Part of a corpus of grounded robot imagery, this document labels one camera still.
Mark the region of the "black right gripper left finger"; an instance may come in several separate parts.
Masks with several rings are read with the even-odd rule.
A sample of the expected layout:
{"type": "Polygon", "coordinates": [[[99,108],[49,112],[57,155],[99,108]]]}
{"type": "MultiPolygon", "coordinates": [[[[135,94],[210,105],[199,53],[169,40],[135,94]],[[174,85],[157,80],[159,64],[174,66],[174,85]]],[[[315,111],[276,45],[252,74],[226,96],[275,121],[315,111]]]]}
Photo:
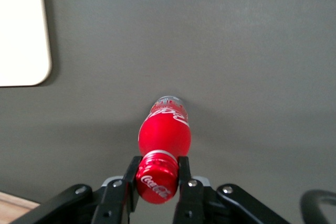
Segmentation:
{"type": "Polygon", "coordinates": [[[122,177],[107,180],[91,223],[130,222],[139,199],[135,177],[141,160],[142,156],[135,156],[122,177]]]}

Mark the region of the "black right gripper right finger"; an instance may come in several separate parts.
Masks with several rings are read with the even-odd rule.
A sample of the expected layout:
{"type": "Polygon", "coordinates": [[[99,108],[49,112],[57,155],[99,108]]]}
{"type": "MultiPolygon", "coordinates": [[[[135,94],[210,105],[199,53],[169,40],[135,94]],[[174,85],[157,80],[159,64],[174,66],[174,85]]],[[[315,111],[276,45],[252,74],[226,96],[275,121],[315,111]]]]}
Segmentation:
{"type": "Polygon", "coordinates": [[[203,223],[203,184],[191,177],[188,157],[179,157],[178,165],[180,196],[175,207],[173,223],[203,223]]]}

